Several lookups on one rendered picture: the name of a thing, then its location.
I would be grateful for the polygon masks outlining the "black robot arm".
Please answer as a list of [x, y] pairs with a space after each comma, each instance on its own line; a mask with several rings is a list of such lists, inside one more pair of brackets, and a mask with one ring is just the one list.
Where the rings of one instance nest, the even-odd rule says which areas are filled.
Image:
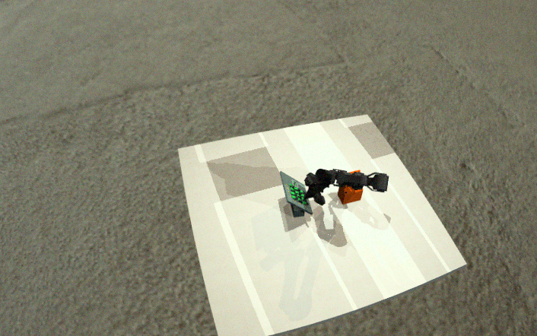
[[[352, 186], [354, 190], [362, 190], [364, 186], [368, 187], [371, 191], [375, 190], [376, 192], [385, 192], [387, 191], [389, 176], [384, 173], [371, 173], [370, 175], [364, 175], [364, 173], [354, 172], [347, 173], [346, 170], [324, 170], [318, 169], [315, 172], [315, 178], [312, 176], [307, 176], [304, 180], [305, 185], [309, 186], [314, 191], [318, 189], [320, 182], [326, 182], [328, 185], [333, 185], [343, 187], [347, 185], [348, 187]], [[376, 174], [376, 175], [375, 175]], [[378, 175], [377, 175], [378, 174]], [[368, 177], [372, 176], [373, 177]], [[335, 180], [336, 184], [335, 185]], [[369, 186], [372, 186], [369, 187]]]

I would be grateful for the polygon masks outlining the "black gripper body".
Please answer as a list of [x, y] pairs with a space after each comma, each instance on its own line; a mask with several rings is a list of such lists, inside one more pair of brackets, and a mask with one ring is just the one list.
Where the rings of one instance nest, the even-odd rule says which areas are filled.
[[[312, 176], [315, 178], [315, 175], [313, 173], [308, 173], [307, 176]], [[313, 191], [313, 199], [316, 203], [323, 206], [326, 203], [326, 200], [324, 196], [321, 195], [321, 193], [323, 193], [324, 192], [323, 190], [325, 190], [326, 188], [329, 189], [330, 185], [328, 185], [326, 182], [321, 182], [321, 181], [318, 181], [318, 182], [320, 182], [320, 185], [317, 190]]]

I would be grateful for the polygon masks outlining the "grey-green switch panel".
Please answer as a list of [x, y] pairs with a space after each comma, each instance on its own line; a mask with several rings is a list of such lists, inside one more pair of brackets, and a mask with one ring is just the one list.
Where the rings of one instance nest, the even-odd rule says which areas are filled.
[[304, 211], [312, 215], [309, 199], [303, 198], [307, 193], [305, 185], [282, 171], [279, 173], [287, 203], [291, 204], [294, 217], [304, 216]]

